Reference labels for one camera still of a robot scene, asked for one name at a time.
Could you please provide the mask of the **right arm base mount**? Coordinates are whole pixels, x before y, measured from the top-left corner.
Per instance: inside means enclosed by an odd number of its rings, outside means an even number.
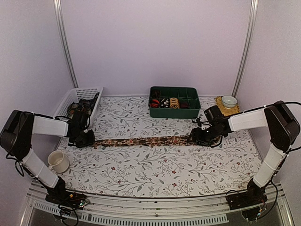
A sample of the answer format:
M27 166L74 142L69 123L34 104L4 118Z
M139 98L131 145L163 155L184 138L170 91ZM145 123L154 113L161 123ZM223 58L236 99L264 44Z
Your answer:
M263 204L268 200L265 193L262 193L259 196L249 196L248 192L238 192L235 190L228 191L225 195L225 199L229 205L230 210Z

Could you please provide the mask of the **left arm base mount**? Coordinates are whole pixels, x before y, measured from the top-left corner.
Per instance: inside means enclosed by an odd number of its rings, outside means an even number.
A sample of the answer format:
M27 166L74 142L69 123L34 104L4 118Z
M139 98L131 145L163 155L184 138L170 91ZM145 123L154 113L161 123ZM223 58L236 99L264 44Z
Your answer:
M67 195L63 198L47 194L45 199L47 202L73 208L75 210L82 210L85 206L90 204L90 200L86 195L71 192L67 192Z

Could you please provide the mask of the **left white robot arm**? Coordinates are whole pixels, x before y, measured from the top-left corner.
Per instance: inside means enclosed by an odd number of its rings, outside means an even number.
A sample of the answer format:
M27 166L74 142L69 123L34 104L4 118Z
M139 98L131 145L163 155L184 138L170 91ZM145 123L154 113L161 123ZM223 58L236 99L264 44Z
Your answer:
M34 134L66 137L70 146L83 148L93 145L94 132L89 129L89 115L76 112L71 119L61 120L42 114L14 110L0 133L0 146L7 152L6 158L20 164L18 172L25 172L39 181L59 204L66 204L70 194L65 181L53 173L32 148Z

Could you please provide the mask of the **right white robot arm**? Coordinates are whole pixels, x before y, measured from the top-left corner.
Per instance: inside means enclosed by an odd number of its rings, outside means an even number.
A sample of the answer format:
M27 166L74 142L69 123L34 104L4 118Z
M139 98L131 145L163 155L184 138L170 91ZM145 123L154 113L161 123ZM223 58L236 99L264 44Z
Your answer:
M270 146L261 167L247 185L243 201L254 205L273 176L280 170L287 155L293 151L292 145L298 137L301 127L288 105L297 102L277 101L270 105L225 116L218 106L205 110L210 126L206 129L194 128L188 142L201 146L211 146L217 137L226 137L229 133L245 129L267 127L269 129Z

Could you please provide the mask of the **flamingo patterned tie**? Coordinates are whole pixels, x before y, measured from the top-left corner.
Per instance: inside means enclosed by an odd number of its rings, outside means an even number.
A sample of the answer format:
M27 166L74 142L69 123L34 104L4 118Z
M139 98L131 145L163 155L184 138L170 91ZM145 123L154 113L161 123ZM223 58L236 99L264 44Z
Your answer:
M189 140L188 136L165 136L165 137L140 137L140 138L121 138L103 139L95 141L93 147L130 147L130 146L190 146L196 143Z

